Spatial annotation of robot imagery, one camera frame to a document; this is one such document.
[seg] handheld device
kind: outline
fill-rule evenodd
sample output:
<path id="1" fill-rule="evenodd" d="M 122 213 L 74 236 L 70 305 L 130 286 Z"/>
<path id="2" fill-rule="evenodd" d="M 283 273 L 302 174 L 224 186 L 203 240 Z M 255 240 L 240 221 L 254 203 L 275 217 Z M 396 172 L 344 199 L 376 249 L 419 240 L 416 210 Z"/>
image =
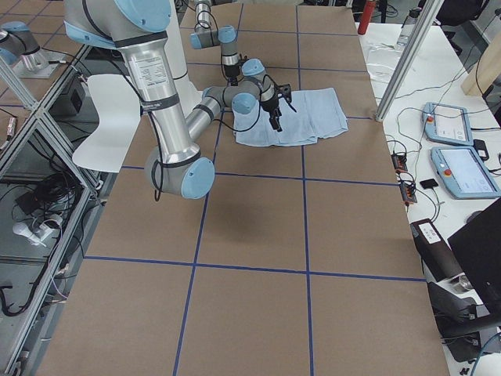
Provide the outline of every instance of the handheld device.
<path id="1" fill-rule="evenodd" d="M 449 145 L 472 146 L 467 109 L 428 102 L 423 109 L 424 132 L 430 141 Z"/>
<path id="2" fill-rule="evenodd" d="M 434 147 L 431 160 L 445 188 L 455 198 L 501 197 L 501 190 L 473 147 Z"/>

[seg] tiled floor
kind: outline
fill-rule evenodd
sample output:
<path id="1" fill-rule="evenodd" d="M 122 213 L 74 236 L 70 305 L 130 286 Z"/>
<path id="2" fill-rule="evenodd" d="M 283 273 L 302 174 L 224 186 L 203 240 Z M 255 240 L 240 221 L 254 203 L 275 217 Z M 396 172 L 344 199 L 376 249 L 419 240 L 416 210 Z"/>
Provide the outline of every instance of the tiled floor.
<path id="1" fill-rule="evenodd" d="M 0 25 L 10 21 L 22 21 L 30 28 L 41 47 L 75 54 L 81 45 L 66 36 L 63 14 L 63 2 L 2 0 Z M 72 58 L 67 56 L 67 60 L 71 61 Z M 63 69 L 66 67 L 59 67 L 50 79 L 24 79 L 23 83 L 35 99 L 40 100 Z M 6 109 L 22 108 L 22 103 L 3 80 L 0 80 L 0 103 Z"/>
<path id="2" fill-rule="evenodd" d="M 334 87 L 348 133 L 261 149 L 214 123 L 211 192 L 155 203 L 141 124 L 39 375 L 446 374 L 351 13 L 313 8 L 214 14 L 279 83 Z M 217 49 L 186 50 L 199 89 L 223 83 Z"/>

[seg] light blue towel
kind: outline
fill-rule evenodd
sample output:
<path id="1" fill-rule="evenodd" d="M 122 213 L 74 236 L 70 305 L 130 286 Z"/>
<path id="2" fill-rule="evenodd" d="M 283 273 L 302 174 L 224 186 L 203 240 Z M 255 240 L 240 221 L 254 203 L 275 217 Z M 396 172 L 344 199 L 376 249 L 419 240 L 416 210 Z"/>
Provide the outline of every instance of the light blue towel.
<path id="1" fill-rule="evenodd" d="M 292 92 L 293 112 L 284 99 L 280 100 L 280 125 L 274 131 L 269 115 L 261 109 L 258 123 L 248 132 L 235 132 L 236 141 L 248 146 L 297 146 L 316 143 L 348 130 L 348 120 L 337 100 L 334 89 Z M 258 118 L 259 106 L 247 115 L 235 112 L 235 129 L 247 129 Z"/>

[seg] silver robot arm segment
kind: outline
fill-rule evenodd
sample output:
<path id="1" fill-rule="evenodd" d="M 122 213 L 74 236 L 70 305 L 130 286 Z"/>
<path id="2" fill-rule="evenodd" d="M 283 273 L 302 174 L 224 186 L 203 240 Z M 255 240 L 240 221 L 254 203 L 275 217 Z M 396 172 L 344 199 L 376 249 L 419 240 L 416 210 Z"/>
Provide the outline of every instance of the silver robot arm segment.
<path id="1" fill-rule="evenodd" d="M 238 85 L 240 68 L 244 62 L 236 45 L 236 31 L 233 26 L 220 29 L 212 27 L 211 5 L 230 3 L 231 0 L 194 0 L 196 10 L 195 32 L 191 34 L 191 46 L 194 49 L 205 49 L 219 45 L 221 48 L 221 64 L 226 79 L 231 86 Z"/>
<path id="2" fill-rule="evenodd" d="M 0 56 L 7 64 L 14 64 L 19 58 L 31 72 L 38 72 L 49 65 L 45 52 L 23 22 L 13 21 L 0 25 Z"/>
<path id="3" fill-rule="evenodd" d="M 146 177 L 158 190 L 200 198 L 214 181 L 214 166 L 200 157 L 189 136 L 164 46 L 171 6 L 165 0 L 65 0 L 70 38 L 96 47 L 116 49 L 159 135 Z"/>
<path id="4" fill-rule="evenodd" d="M 244 80 L 239 87 L 209 88 L 185 120 L 164 50 L 170 17 L 168 0 L 65 0 L 70 38 L 116 49 L 124 57 L 142 108 L 159 135 L 160 147 L 146 162 L 146 178 L 157 190 L 197 199 L 212 187 L 215 171 L 212 161 L 200 156 L 193 140 L 223 108 L 248 113 L 257 102 L 280 130 L 278 98 L 286 90 L 275 85 L 259 60 L 249 60 L 242 67 Z M 234 29 L 220 30 L 218 37 L 228 47 L 225 51 L 234 49 L 236 53 Z"/>

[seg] metal pole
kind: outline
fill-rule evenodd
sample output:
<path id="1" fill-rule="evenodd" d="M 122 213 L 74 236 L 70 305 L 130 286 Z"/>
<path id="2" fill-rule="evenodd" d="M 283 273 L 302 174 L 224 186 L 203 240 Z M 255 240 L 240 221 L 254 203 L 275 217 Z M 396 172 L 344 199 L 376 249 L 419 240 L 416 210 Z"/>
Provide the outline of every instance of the metal pole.
<path id="1" fill-rule="evenodd" d="M 0 58 L 0 78 L 5 81 L 28 110 L 34 110 L 37 107 L 37 100 L 2 58 Z"/>
<path id="2" fill-rule="evenodd" d="M 397 96 L 400 86 L 404 82 L 405 76 L 412 65 L 414 58 L 419 51 L 421 44 L 427 36 L 430 26 L 433 24 L 438 10 L 442 6 L 444 0 L 428 0 L 424 5 L 423 11 L 417 21 L 416 26 L 409 38 L 409 44 L 405 47 L 402 57 L 395 68 L 395 72 L 391 76 L 388 87 L 381 98 L 379 107 L 376 111 L 376 121 L 383 121 L 386 114 L 390 110 L 393 100 Z"/>

